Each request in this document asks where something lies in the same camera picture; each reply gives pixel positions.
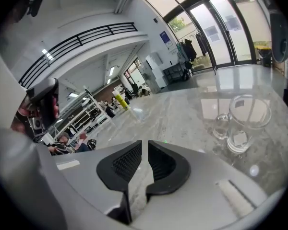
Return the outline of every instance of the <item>blue sign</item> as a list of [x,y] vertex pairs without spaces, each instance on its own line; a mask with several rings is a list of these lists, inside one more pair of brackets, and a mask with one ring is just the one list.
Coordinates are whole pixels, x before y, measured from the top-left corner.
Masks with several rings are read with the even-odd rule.
[[163,31],[161,34],[160,34],[160,37],[162,38],[162,41],[165,43],[165,45],[169,48],[170,46],[172,46],[172,42],[171,40],[169,39],[167,33],[165,31]]

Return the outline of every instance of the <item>hanging clothes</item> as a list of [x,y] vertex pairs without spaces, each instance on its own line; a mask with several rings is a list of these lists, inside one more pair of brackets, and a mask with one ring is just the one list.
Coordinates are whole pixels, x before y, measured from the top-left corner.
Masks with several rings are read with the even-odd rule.
[[185,57],[181,54],[180,51],[177,51],[177,60],[180,64],[183,64],[186,62]]
[[186,52],[188,59],[190,61],[194,61],[194,59],[196,58],[196,52],[195,52],[191,43],[192,43],[191,40],[186,39],[186,40],[184,40],[184,44],[182,47],[183,47],[184,51]]
[[178,48],[178,51],[179,51],[180,54],[183,56],[182,59],[184,59],[184,62],[186,62],[186,61],[189,61],[189,58],[188,58],[186,52],[185,52],[184,49],[183,49],[183,45],[184,45],[183,42],[177,42],[177,43],[176,43],[176,46],[177,46],[177,48]]
[[196,36],[198,45],[199,45],[200,48],[201,48],[201,51],[202,51],[203,56],[206,56],[207,49],[206,49],[206,46],[205,46],[206,44],[205,44],[205,42],[204,42],[204,39],[203,39],[202,35],[200,35],[199,33],[197,33],[195,36]]

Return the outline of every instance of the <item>trash bin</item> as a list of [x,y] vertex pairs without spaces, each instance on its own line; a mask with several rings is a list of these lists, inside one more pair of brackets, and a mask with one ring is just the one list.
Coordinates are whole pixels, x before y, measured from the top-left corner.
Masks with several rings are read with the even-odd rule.
[[258,53],[261,57],[260,61],[264,67],[271,67],[271,55],[272,50],[270,47],[266,46],[257,46]]

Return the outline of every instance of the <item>railing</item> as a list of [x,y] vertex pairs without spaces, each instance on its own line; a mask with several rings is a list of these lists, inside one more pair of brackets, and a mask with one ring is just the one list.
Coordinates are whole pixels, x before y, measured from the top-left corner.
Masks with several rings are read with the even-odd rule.
[[56,60],[87,43],[106,36],[137,31],[138,30],[135,28],[133,22],[127,22],[99,26],[82,33],[78,33],[48,50],[48,53],[53,57],[52,60],[49,60],[49,58],[43,54],[20,78],[19,83],[23,87],[29,88],[31,84]]

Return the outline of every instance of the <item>marble table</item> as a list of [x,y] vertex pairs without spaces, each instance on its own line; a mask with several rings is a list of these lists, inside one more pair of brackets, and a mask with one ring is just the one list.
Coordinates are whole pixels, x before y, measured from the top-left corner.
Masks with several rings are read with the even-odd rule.
[[[272,118],[262,134],[243,154],[232,153],[226,140],[213,135],[217,115],[228,112],[231,98],[253,94],[269,103]],[[132,100],[130,110],[113,118],[92,138],[96,149],[131,140],[143,141],[142,163],[130,181],[130,202],[136,218],[145,206],[145,188],[153,183],[147,161],[147,141],[166,141],[218,156],[252,178],[267,194],[288,183],[288,108],[269,86],[246,90],[217,91],[215,87],[193,88],[155,94]]]

